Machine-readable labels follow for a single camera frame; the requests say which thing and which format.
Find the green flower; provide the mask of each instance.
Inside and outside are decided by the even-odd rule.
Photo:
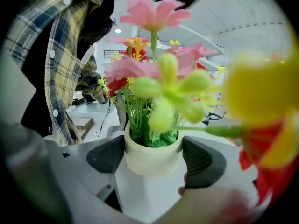
[[[212,84],[209,74],[195,70],[186,78],[178,80],[178,61],[173,54],[163,54],[158,58],[160,79],[140,77],[132,84],[132,90],[139,97],[153,97],[154,110],[149,118],[149,126],[156,132],[171,129],[175,110],[190,123],[198,123],[204,117],[204,107],[191,97],[205,91]]]

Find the railing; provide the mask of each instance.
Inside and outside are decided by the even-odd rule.
[[[113,58],[114,54],[118,54],[120,57],[122,57],[123,54],[120,54],[121,51],[126,51],[126,50],[104,50],[104,59]]]

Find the blue plaid fabric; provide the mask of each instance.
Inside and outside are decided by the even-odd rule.
[[[25,58],[41,31],[53,21],[45,58],[45,94],[53,128],[62,145],[78,144],[82,140],[65,110],[71,106],[75,90],[90,94],[104,102],[100,75],[91,56],[83,64],[76,56],[80,32],[90,3],[100,6],[103,0],[30,0],[16,15],[4,43],[16,64],[22,68]]]

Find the green petal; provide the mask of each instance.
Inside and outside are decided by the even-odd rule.
[[[133,82],[132,90],[139,97],[154,97],[161,93],[161,85],[154,79],[141,77]]]
[[[157,98],[154,101],[154,110],[150,113],[150,128],[159,133],[168,131],[173,125],[174,114],[175,109],[166,98]]]
[[[200,122],[205,116],[205,109],[201,102],[195,102],[190,98],[180,97],[180,99],[176,99],[175,105],[182,116],[192,124]]]
[[[164,85],[170,85],[177,80],[178,60],[173,54],[166,53],[158,58],[159,69]]]
[[[211,78],[208,72],[195,70],[179,84],[179,91],[184,94],[198,93],[207,89],[211,84]]]

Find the shirt button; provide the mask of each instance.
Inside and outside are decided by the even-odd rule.
[[[58,116],[58,110],[53,111],[53,116],[56,118]]]
[[[71,4],[71,0],[64,0],[64,4],[65,5],[70,5]]]
[[[50,57],[51,57],[52,59],[55,57],[55,50],[52,50],[52,51],[50,52]]]

